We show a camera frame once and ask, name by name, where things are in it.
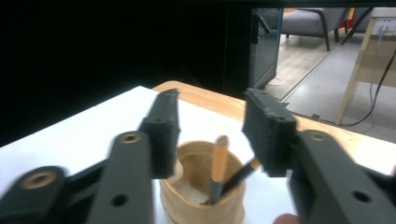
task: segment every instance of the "wooden pencil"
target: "wooden pencil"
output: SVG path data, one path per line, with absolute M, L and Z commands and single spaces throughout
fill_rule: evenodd
M 209 203 L 216 203 L 221 197 L 227 159 L 228 137 L 226 135 L 222 135 L 217 139 L 213 150 Z

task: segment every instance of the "black cable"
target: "black cable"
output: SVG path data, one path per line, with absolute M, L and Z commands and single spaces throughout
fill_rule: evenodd
M 388 74 L 388 70 L 390 69 L 390 66 L 392 65 L 392 62 L 393 62 L 393 60 L 395 58 L 395 55 L 396 55 L 396 50 L 394 51 L 393 56 L 390 59 L 388 65 L 387 65 L 387 68 L 385 69 L 384 75 L 382 75 L 381 80 L 379 81 L 378 86 L 376 87 L 374 102 L 373 102 L 373 106 L 372 106 L 370 112 L 363 119 L 361 119 L 361 120 L 359 120 L 359 121 L 357 121 L 355 123 L 350 123 L 350 124 L 342 124 L 342 123 L 340 123 L 339 124 L 340 127 L 352 127 L 352 126 L 355 126 L 355 125 L 361 123 L 362 121 L 364 121 L 365 119 L 367 119 L 372 114 L 372 112 L 373 112 L 373 110 L 375 108 L 376 97 L 378 96 L 378 93 L 379 93 L 379 90 L 381 89 L 382 83 L 384 82 L 384 79 L 385 79 L 385 77 Z
M 320 121 L 320 122 L 324 122 L 324 123 L 327 123 L 327 124 L 330 124 L 330 125 L 334 125 L 334 126 L 339 126 L 339 127 L 352 127 L 352 126 L 355 126 L 355 125 L 357 125 L 357 124 L 360 124 L 360 123 L 363 122 L 365 119 L 367 119 L 367 118 L 372 114 L 372 112 L 373 112 L 373 110 L 374 110 L 374 108 L 375 108 L 376 97 L 378 96 L 378 93 L 379 93 L 379 90 L 381 89 L 382 83 L 384 82 L 384 79 L 385 79 L 385 77 L 386 77 L 387 74 L 388 74 L 388 70 L 390 69 L 390 66 L 391 66 L 392 63 L 393 63 L 393 60 L 394 60 L 394 58 L 395 58 L 395 55 L 396 55 L 396 50 L 395 50 L 395 52 L 393 53 L 393 56 L 392 56 L 392 58 L 390 59 L 388 65 L 387 65 L 387 68 L 385 69 L 384 74 L 382 75 L 381 80 L 380 80 L 379 83 L 378 83 L 378 86 L 376 87 L 375 98 L 374 98 L 374 102 L 373 102 L 372 108 L 370 109 L 370 112 L 369 112 L 363 119 L 361 119 L 361 120 L 359 120 L 359 121 L 357 121 L 357 122 L 355 122 L 355 123 L 349 123 L 349 124 L 341 124 L 341 123 L 340 123 L 339 125 L 337 125 L 335 122 L 332 122 L 332 121 L 329 121 L 329 120 L 326 120 L 326 119 L 314 119 L 314 120 Z M 302 114 L 299 114 L 299 113 L 295 113 L 295 112 L 292 112 L 292 111 L 290 111 L 290 112 L 291 112 L 291 114 L 297 115 L 297 116 L 299 116 L 299 117 L 303 117 L 303 118 L 307 118 L 307 119 L 312 119 L 312 118 L 310 118 L 310 117 L 308 117 L 308 116 L 305 116 L 305 115 L 302 115 Z

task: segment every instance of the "cable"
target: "cable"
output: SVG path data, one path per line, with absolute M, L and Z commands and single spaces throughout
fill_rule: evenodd
M 373 110 L 374 110 L 374 108 L 375 108 L 376 97 L 378 96 L 378 93 L 379 93 L 379 90 L 381 89 L 382 83 L 384 82 L 384 79 L 385 79 L 385 77 L 386 77 L 387 74 L 388 74 L 388 70 L 390 69 L 390 66 L 392 65 L 392 62 L 393 62 L 393 60 L 394 60 L 394 58 L 395 58 L 395 55 L 396 55 L 396 50 L 395 50 L 395 52 L 393 53 L 393 56 L 392 56 L 392 58 L 390 59 L 388 65 L 387 65 L 387 68 L 385 69 L 385 72 L 384 72 L 384 74 L 382 75 L 381 80 L 380 80 L 379 83 L 378 83 L 378 86 L 376 87 L 375 98 L 374 98 L 373 106 L 371 107 L 370 112 L 369 112 L 363 119 L 361 119 L 361 120 L 359 120 L 359 121 L 357 121 L 357 122 L 355 122 L 355 123 L 349 123 L 349 124 L 341 124 L 341 123 L 340 123 L 340 124 L 339 124 L 340 127 L 352 127 L 352 126 L 355 126 L 355 125 L 361 123 L 362 121 L 364 121 L 365 119 L 367 119 L 367 118 L 372 114 L 372 112 L 373 112 Z
M 381 49 L 381 40 L 382 37 L 388 32 L 389 27 L 388 26 L 384 26 L 382 25 L 381 27 L 379 27 L 378 29 L 378 42 L 376 43 L 376 50 L 375 50 L 375 65 L 374 65 L 374 73 L 372 76 L 372 80 L 370 83 L 370 107 L 373 107 L 374 105 L 374 98 L 373 98 L 373 85 L 374 82 L 376 80 L 376 74 L 377 74 L 377 70 L 378 70 L 378 54 L 379 54 L 379 50 Z M 372 120 L 372 128 L 374 128 L 375 126 L 375 119 L 374 119 L 374 114 L 371 114 L 371 120 Z

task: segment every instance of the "screw hole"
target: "screw hole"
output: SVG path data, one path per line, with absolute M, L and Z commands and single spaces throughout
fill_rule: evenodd
M 140 138 L 141 138 L 141 136 L 138 134 L 127 134 L 122 137 L 121 141 L 122 141 L 122 143 L 125 143 L 125 144 L 131 144 L 131 143 L 135 143 L 135 142 L 139 141 Z
M 124 205 L 128 201 L 127 197 L 124 194 L 117 195 L 113 199 L 113 205 L 116 207 Z
M 367 194 L 360 191 L 354 191 L 353 196 L 362 203 L 369 203 L 371 201 L 371 198 Z
M 22 187 L 24 189 L 39 189 L 52 183 L 56 177 L 57 175 L 52 171 L 33 174 L 22 182 Z
M 312 140 L 322 142 L 327 140 L 327 136 L 324 133 L 319 133 L 319 132 L 312 132 L 309 134 L 309 137 Z

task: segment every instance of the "finger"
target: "finger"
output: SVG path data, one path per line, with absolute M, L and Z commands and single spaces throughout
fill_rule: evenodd
M 274 224 L 299 224 L 300 221 L 297 216 L 292 214 L 283 214 L 277 217 Z

